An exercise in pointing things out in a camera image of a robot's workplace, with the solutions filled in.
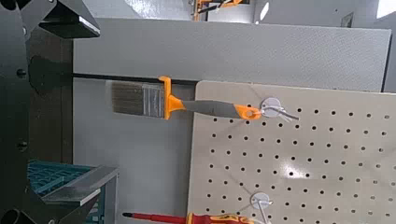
plastic crate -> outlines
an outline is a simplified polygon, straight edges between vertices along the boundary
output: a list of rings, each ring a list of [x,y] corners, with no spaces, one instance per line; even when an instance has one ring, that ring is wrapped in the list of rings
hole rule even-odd
[[[40,197],[43,197],[79,176],[88,173],[93,167],[46,161],[30,161],[27,169],[27,178],[30,180],[33,190]],[[105,189],[105,187],[101,188],[98,201],[87,215],[87,224],[104,223]]]

white pegboard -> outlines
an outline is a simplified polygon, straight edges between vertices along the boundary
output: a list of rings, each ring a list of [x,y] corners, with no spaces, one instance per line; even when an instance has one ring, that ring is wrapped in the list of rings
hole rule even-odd
[[[189,211],[277,223],[395,223],[396,95],[200,82],[197,100],[259,106],[276,97],[300,118],[244,121],[195,114]]]

orange object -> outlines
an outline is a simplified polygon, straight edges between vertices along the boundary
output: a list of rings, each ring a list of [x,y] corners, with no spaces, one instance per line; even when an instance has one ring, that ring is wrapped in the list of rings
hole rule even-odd
[[[175,110],[185,110],[181,100],[172,95],[172,83],[170,77],[160,77],[159,80],[164,82],[165,88],[165,119],[171,118],[171,112]]]
[[[233,0],[232,2],[223,4],[221,7],[235,7],[239,5],[243,0]],[[205,3],[211,3],[213,0],[195,0],[194,4],[194,20],[200,20],[198,11],[200,11]]]
[[[242,119],[259,119],[262,117],[262,112],[258,108],[248,107],[245,105],[234,105],[236,112]]]
[[[196,216],[194,213],[189,213],[186,218],[138,213],[124,213],[123,215],[125,217],[175,224],[254,224],[253,220],[236,215]]]

paintbrush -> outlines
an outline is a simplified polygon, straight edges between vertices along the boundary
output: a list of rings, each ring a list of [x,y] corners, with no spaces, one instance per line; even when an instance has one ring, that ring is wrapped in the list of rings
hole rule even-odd
[[[111,81],[113,111],[121,114],[170,119],[176,110],[229,119],[259,119],[260,109],[232,103],[199,100],[182,101],[172,95],[171,78],[160,77],[164,85]]]

gray handle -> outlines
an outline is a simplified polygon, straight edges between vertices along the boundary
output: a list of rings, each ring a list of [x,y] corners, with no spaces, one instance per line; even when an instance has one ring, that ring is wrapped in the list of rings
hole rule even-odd
[[[235,106],[220,101],[183,101],[186,110],[214,117],[240,119]]]

